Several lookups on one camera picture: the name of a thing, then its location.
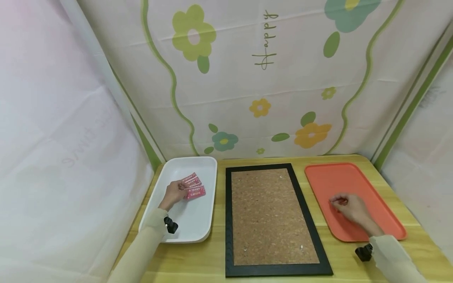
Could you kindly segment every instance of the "person's left hand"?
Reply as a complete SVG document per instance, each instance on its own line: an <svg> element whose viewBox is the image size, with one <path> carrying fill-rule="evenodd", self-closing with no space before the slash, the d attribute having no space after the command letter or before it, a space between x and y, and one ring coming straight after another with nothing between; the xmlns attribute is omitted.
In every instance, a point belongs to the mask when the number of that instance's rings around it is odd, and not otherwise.
<svg viewBox="0 0 453 283"><path fill-rule="evenodd" d="M182 180L171 182L167 186L167 191L165 192L164 199L160 203L159 208L169 211L175 203L182 200L188 194L188 191L185 190L188 187L189 186Z"/></svg>

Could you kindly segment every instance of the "tabletop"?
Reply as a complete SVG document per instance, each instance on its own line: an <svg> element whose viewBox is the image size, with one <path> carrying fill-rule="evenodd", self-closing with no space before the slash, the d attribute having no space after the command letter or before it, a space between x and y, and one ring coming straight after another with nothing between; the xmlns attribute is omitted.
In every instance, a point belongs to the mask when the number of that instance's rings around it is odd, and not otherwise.
<svg viewBox="0 0 453 283"><path fill-rule="evenodd" d="M142 282L387 282L375 267L373 261L363 263L355 255L355 248L363 246L363 243L344 243L333 237L308 183L304 173L307 165L335 162L351 162L362 170L382 199L406 228L408 236L407 239L401 241L401 244L411 256L419 271L430 282L453 282L453 267L447 258L430 239L406 206L399 200L370 161L361 155L229 159L218 161L214 214L209 237L204 242L196 244L161 244L151 260L142 278ZM292 164L332 266L333 276L225 278L225 168L273 163ZM140 220L161 170L162 166L158 168L154 175L153 181L129 230L116 263L137 236Z"/></svg>

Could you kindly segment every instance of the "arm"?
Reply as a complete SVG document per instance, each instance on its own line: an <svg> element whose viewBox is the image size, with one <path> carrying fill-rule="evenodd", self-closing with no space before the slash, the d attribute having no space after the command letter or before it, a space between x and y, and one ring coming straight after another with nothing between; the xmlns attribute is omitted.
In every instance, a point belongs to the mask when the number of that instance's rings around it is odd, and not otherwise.
<svg viewBox="0 0 453 283"><path fill-rule="evenodd" d="M159 207L147 215L143 221L143 229L112 271L107 283L138 283L140 282L149 262L154 256L159 243L165 235L164 218L173 205L182 200L187 191L186 184L181 180L171 182L167 186L164 199Z"/></svg>
<svg viewBox="0 0 453 283"><path fill-rule="evenodd" d="M391 283L426 283L399 242L385 235L374 222L363 200L356 195L339 194L330 199L331 204L347 219L360 225L370 237L376 267Z"/></svg>

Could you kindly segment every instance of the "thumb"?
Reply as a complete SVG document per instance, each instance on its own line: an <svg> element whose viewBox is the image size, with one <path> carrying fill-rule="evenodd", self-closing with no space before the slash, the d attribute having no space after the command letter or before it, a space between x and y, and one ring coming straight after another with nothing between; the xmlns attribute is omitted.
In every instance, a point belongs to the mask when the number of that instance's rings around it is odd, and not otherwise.
<svg viewBox="0 0 453 283"><path fill-rule="evenodd" d="M189 194L189 190L187 190L187 189L186 190L180 190L179 194L180 194L181 198L184 198L184 197L186 197Z"/></svg>
<svg viewBox="0 0 453 283"><path fill-rule="evenodd" d="M337 201L333 201L331 203L339 212L343 212L346 209L346 206L339 204Z"/></svg>

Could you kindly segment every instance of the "sleeve cuff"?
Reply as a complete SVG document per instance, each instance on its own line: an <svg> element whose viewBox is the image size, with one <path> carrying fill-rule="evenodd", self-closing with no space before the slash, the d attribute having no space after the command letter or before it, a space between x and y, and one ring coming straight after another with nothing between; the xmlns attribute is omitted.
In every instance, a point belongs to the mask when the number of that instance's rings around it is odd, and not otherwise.
<svg viewBox="0 0 453 283"><path fill-rule="evenodd" d="M371 237L370 244L373 246L373 254L383 257L388 261L412 261L404 248L392 235Z"/></svg>
<svg viewBox="0 0 453 283"><path fill-rule="evenodd" d="M143 222L145 227L152 227L155 228L158 232L164 234L166 229L165 229L165 223L164 223L164 218L168 216L168 212L156 208L150 213L148 213L147 218Z"/></svg>

